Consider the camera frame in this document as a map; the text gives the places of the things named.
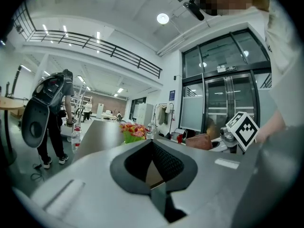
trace floor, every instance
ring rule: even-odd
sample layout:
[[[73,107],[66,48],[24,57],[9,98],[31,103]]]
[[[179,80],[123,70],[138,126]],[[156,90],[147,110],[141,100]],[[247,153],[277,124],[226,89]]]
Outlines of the floor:
[[[92,117],[92,119],[81,123],[82,136],[85,135],[93,120],[100,119]],[[10,139],[12,146],[17,153],[17,158],[15,162],[7,168],[7,174],[11,179],[12,186],[18,188],[27,196],[30,196],[39,185],[42,185],[46,180],[72,163],[74,154],[72,152],[71,143],[67,141],[66,137],[62,138],[64,152],[69,156],[69,159],[64,165],[60,165],[50,138],[48,138],[47,152],[53,160],[51,168],[48,170],[43,167],[34,169],[33,166],[39,165],[41,161],[37,149],[28,147],[23,141],[21,130],[18,127],[18,119],[11,116],[9,124]]]

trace bouquet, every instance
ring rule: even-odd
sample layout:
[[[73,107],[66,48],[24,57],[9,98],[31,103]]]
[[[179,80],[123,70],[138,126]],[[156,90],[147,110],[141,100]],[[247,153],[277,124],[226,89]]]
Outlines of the bouquet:
[[[133,143],[136,141],[144,140],[146,138],[146,132],[148,131],[144,125],[132,124],[132,123],[121,123],[121,132],[124,135],[125,143]]]

